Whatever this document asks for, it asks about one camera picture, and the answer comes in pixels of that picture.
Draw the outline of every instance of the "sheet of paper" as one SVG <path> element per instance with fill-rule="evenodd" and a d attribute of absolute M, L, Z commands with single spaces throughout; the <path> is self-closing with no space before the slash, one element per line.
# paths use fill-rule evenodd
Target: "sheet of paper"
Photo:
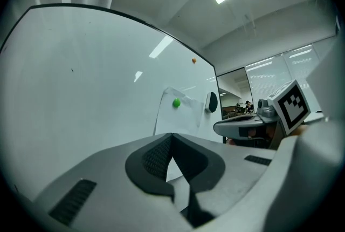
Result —
<path fill-rule="evenodd" d="M 180 99 L 181 105 L 173 107 L 174 99 Z M 161 133 L 185 133 L 196 136 L 204 104 L 191 99 L 179 90 L 168 87 L 164 90 L 156 121 L 155 135 Z M 182 176 L 174 159 L 168 168 L 167 181 Z"/>

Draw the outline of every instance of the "black and white marker cube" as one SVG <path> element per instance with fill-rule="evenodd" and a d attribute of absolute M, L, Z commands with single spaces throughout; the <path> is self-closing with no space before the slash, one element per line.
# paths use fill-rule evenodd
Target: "black and white marker cube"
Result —
<path fill-rule="evenodd" d="M 205 104 L 205 110 L 209 113 L 213 113 L 214 111 L 216 111 L 217 106 L 218 106 L 217 95 L 213 92 L 208 93 L 206 104 Z"/>
<path fill-rule="evenodd" d="M 267 97 L 267 102 L 276 110 L 286 135 L 294 131 L 311 112 L 297 80 L 284 83 Z"/>

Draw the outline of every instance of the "whiteboard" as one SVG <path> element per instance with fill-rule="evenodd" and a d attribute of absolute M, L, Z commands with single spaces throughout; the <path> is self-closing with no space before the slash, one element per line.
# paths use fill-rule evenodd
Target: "whiteboard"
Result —
<path fill-rule="evenodd" d="M 214 67 L 177 40 L 149 57 L 164 37 L 115 11 L 31 7 L 0 54 L 1 159 L 10 187 L 34 200 L 91 154 L 153 135 L 167 87 L 203 103 L 211 91 L 219 97 Z M 220 111 L 220 104 L 203 111 L 195 136 L 221 142 L 213 131 Z"/>

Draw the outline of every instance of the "whiteboard eraser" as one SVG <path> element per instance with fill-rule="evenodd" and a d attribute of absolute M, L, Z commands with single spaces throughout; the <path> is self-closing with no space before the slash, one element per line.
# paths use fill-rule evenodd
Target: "whiteboard eraser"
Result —
<path fill-rule="evenodd" d="M 205 104 L 205 110 L 209 113 L 213 113 L 216 111 L 218 106 L 218 100 L 217 95 L 213 92 L 210 92 L 207 94 L 206 104 Z"/>

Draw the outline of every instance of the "white cube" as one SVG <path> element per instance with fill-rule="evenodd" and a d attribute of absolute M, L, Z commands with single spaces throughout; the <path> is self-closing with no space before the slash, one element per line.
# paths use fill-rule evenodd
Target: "white cube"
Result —
<path fill-rule="evenodd" d="M 267 97 L 267 102 L 276 110 L 286 135 L 294 131 L 311 112 L 297 80 L 284 83 Z"/>

